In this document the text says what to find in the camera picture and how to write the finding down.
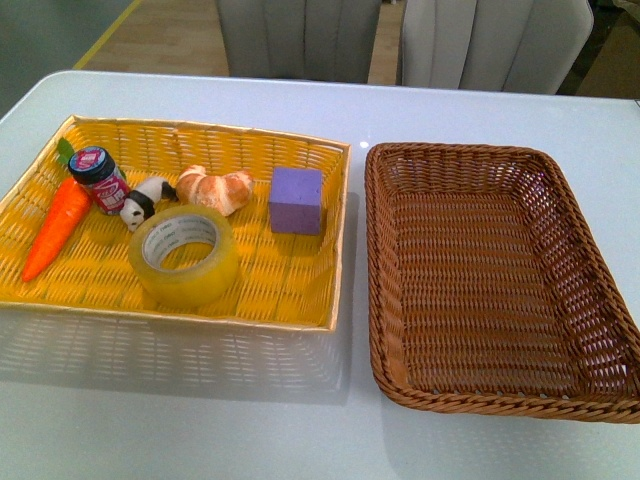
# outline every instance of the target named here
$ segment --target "jar lid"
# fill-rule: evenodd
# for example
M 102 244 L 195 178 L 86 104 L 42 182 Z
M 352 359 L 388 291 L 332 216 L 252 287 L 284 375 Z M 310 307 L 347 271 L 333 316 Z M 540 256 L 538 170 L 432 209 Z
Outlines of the jar lid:
M 91 146 L 74 153 L 68 167 L 78 183 L 90 185 L 107 178 L 115 162 L 104 148 Z

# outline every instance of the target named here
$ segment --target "panda figurine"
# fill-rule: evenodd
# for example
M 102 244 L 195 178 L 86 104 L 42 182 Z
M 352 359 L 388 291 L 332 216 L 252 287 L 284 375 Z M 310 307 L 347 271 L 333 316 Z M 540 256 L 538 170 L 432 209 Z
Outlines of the panda figurine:
M 131 190 L 120 210 L 120 218 L 130 232 L 135 232 L 142 222 L 156 213 L 155 204 L 162 199 L 178 201 L 176 190 L 166 178 L 149 177 Z

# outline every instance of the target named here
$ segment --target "small jar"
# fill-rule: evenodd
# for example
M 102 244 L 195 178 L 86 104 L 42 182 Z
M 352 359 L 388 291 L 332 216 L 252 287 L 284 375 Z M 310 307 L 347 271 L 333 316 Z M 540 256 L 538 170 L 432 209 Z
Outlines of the small jar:
M 86 147 L 78 150 L 69 160 L 69 171 L 103 213 L 117 215 L 120 212 L 129 186 L 104 148 Z

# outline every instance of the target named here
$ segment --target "brown wicker basket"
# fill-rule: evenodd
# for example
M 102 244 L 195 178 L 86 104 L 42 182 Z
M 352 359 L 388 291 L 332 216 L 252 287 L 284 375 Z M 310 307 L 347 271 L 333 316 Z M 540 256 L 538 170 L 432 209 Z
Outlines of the brown wicker basket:
M 381 144 L 365 190 L 371 365 L 391 400 L 640 422 L 640 334 L 549 156 Z

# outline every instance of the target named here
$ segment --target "carrot leaf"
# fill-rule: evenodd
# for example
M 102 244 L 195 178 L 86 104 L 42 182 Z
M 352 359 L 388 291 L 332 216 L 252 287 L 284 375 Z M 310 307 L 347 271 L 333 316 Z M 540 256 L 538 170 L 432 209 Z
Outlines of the carrot leaf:
M 58 162 L 62 165 L 67 165 L 73 154 L 76 153 L 69 141 L 62 137 L 58 140 Z

